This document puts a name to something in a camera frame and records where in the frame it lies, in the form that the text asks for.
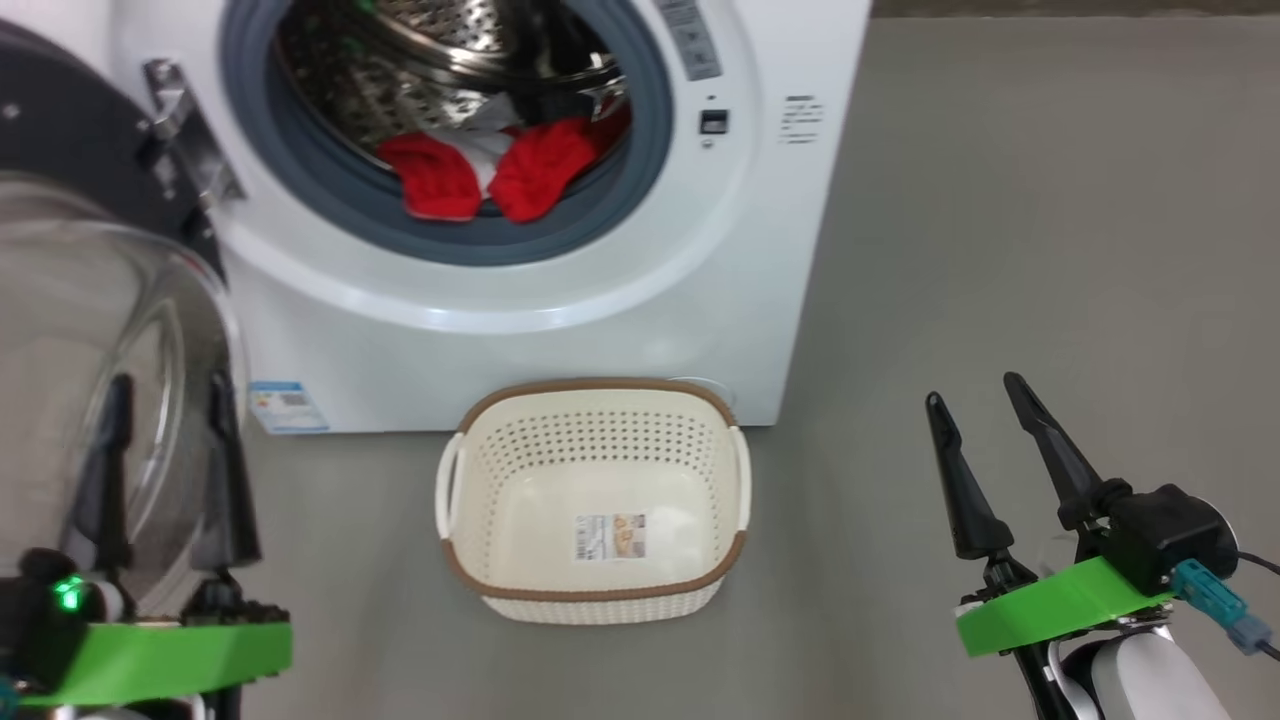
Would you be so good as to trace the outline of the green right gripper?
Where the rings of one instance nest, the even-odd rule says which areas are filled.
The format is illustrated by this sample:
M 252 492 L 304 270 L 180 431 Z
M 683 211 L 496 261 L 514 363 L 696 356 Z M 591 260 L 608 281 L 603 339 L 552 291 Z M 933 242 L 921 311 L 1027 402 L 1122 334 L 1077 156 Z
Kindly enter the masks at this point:
M 1102 479 L 1025 377 L 1004 374 L 1004 387 L 1020 427 L 1036 442 L 1059 497 L 1057 516 L 1066 530 L 1101 530 L 1121 498 L 1133 496 L 1121 478 Z M 963 452 L 963 436 L 941 393 L 925 397 L 943 501 L 955 553 L 961 560 L 991 559 L 1014 543 L 1007 524 L 989 506 Z M 956 628 L 966 653 L 982 657 L 1042 641 L 1064 638 L 1155 609 L 1171 592 L 1142 594 L 1106 559 L 1089 559 L 1052 577 L 1023 585 L 984 603 L 956 609 Z

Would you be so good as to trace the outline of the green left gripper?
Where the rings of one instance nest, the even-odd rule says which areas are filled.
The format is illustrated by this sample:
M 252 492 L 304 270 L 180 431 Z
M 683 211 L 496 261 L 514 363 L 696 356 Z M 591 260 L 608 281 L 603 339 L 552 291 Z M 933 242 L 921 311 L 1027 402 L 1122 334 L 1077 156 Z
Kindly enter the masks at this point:
M 129 566 L 125 456 L 134 382 L 113 377 L 88 468 L 93 570 Z M 262 560 L 257 514 L 228 370 L 210 378 L 204 511 L 189 564 L 224 585 Z M 105 594 L 52 594 L 20 620 L 20 717 L 242 719 L 244 689 L 287 671 L 294 659 L 283 607 L 215 598 L 179 618 L 113 616 Z

